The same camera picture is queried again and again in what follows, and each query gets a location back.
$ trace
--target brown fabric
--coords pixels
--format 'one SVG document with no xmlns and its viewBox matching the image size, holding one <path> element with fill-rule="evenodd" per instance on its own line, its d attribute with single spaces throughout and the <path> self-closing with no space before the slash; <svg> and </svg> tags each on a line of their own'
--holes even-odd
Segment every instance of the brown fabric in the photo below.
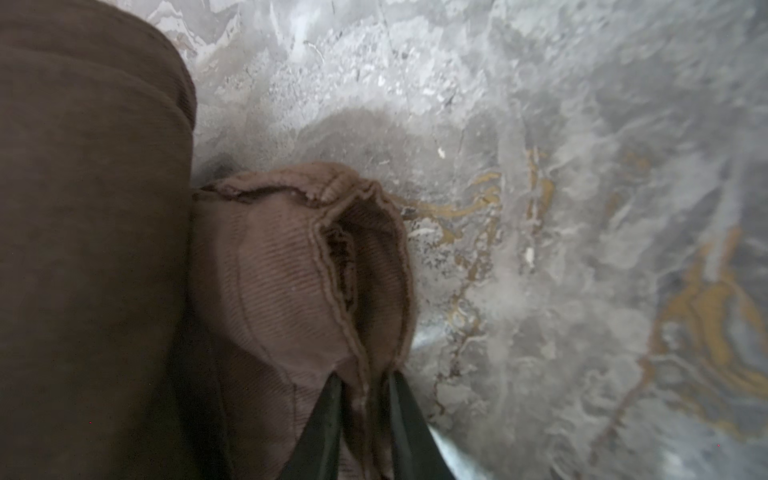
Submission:
<svg viewBox="0 0 768 480">
<path fill-rule="evenodd" d="M 337 371 L 342 477 L 391 476 L 379 398 L 409 351 L 412 281 L 402 220 L 379 184 L 322 163 L 222 180 L 195 195 L 190 255 L 194 315 L 215 334 L 191 327 L 186 345 L 202 345 L 211 388 L 186 394 L 215 425 L 198 432 L 214 432 L 219 464 L 275 478 Z"/>
<path fill-rule="evenodd" d="M 0 478 L 195 478 L 166 358 L 194 87 L 144 22 L 0 2 Z"/>
</svg>

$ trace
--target gray surface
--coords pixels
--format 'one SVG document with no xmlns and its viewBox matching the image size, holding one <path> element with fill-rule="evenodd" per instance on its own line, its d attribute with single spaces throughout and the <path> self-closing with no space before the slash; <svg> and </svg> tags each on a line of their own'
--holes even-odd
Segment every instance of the gray surface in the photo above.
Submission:
<svg viewBox="0 0 768 480">
<path fill-rule="evenodd" d="M 196 182 L 402 198 L 462 478 L 768 478 L 764 0 L 118 4 L 194 73 Z"/>
</svg>

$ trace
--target pant leg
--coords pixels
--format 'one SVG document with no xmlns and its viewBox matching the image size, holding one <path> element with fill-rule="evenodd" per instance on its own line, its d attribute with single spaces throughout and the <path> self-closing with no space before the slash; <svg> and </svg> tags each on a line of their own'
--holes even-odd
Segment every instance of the pant leg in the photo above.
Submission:
<svg viewBox="0 0 768 480">
<path fill-rule="evenodd" d="M 0 478 L 194 478 L 167 381 L 194 86 L 95 0 L 0 5 Z"/>
</svg>

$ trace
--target marble surface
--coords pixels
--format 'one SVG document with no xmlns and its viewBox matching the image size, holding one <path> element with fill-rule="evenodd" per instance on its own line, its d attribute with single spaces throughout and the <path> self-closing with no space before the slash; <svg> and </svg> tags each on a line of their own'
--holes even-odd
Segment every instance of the marble surface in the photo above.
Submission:
<svg viewBox="0 0 768 480">
<path fill-rule="evenodd" d="M 112 3 L 193 73 L 195 183 L 398 196 L 459 478 L 768 478 L 764 0 Z"/>
</svg>

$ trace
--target brown garment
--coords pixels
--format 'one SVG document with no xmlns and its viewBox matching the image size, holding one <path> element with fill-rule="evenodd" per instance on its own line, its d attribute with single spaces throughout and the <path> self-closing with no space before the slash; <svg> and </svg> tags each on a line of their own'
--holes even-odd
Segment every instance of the brown garment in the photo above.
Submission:
<svg viewBox="0 0 768 480">
<path fill-rule="evenodd" d="M 0 2 L 0 478 L 195 478 L 166 358 L 194 86 L 93 0 Z"/>
<path fill-rule="evenodd" d="M 214 432 L 209 450 L 223 452 L 233 478 L 275 478 L 336 371 L 346 385 L 342 478 L 391 476 L 379 400 L 413 331 L 395 206 L 378 183 L 321 163 L 241 174 L 195 199 L 190 295 L 216 335 L 184 354 L 210 361 L 194 377 L 202 366 L 208 388 L 192 382 L 184 398 L 198 432 Z M 205 337 L 191 328 L 188 348 Z"/>
</svg>

